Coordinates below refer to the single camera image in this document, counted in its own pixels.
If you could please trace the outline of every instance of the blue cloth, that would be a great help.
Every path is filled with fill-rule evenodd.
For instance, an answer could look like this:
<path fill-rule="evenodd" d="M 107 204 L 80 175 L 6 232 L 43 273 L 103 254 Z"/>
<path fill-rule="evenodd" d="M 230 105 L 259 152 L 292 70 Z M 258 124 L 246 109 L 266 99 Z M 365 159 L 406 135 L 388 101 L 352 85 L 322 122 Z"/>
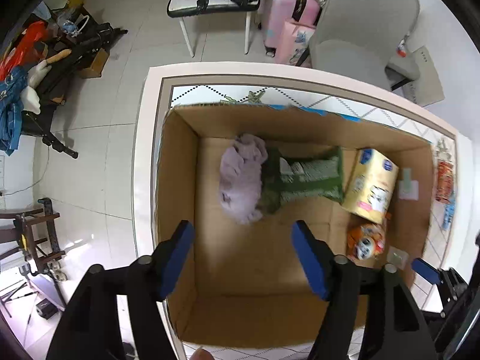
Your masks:
<path fill-rule="evenodd" d="M 7 155 L 18 149 L 23 110 L 20 92 L 26 86 L 27 72 L 21 66 L 15 66 L 0 82 L 0 150 Z"/>

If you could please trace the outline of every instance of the wooden handle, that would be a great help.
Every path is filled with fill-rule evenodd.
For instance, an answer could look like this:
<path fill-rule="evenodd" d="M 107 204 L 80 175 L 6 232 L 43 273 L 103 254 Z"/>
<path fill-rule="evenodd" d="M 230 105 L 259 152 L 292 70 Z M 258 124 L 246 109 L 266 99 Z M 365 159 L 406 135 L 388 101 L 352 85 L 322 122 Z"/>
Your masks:
<path fill-rule="evenodd" d="M 71 49 L 65 49 L 60 51 L 59 53 L 55 54 L 54 56 L 51 56 L 46 60 L 47 64 L 52 64 L 54 62 L 60 61 L 61 59 L 64 59 L 66 56 L 69 56 L 71 53 Z"/>

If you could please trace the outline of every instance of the silver screw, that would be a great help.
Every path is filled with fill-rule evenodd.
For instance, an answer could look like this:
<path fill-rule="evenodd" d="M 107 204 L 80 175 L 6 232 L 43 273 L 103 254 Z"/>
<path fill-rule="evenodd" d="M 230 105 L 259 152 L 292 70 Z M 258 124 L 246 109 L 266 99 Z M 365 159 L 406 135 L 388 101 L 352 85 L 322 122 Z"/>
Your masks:
<path fill-rule="evenodd" d="M 397 271 L 397 267 L 394 266 L 393 264 L 386 264 L 386 265 L 385 265 L 385 270 L 386 270 L 388 273 L 394 274 L 394 273 Z"/>
<path fill-rule="evenodd" d="M 101 272 L 103 270 L 103 267 L 100 264 L 93 264 L 89 269 L 88 272 L 91 274 L 97 274 L 98 272 Z"/>
<path fill-rule="evenodd" d="M 346 263 L 349 262 L 348 258 L 346 258 L 342 254 L 337 254 L 335 257 L 333 257 L 333 260 L 337 263 L 340 264 L 341 266 L 345 265 Z"/>
<path fill-rule="evenodd" d="M 152 256 L 149 256 L 148 254 L 146 254 L 145 256 L 139 257 L 137 262 L 142 266 L 146 266 L 152 262 Z"/>

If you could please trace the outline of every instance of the green snack bag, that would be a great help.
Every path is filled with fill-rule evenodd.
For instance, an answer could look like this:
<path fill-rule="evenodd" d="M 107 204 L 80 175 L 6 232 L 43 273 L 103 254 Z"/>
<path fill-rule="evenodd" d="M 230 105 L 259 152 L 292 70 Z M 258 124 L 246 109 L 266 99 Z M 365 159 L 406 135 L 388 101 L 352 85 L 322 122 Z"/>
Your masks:
<path fill-rule="evenodd" d="M 342 150 L 333 150 L 314 158 L 289 158 L 277 148 L 268 148 L 262 165 L 262 195 L 258 208 L 272 214 L 281 205 L 309 196 L 343 200 Z"/>

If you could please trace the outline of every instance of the yellow package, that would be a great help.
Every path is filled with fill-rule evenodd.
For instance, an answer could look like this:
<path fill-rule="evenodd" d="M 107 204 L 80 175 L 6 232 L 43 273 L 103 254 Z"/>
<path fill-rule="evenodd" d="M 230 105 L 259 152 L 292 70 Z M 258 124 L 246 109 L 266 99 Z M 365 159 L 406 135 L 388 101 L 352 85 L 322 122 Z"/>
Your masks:
<path fill-rule="evenodd" d="M 390 204 L 398 167 L 375 149 L 357 152 L 342 207 L 381 224 Z"/>

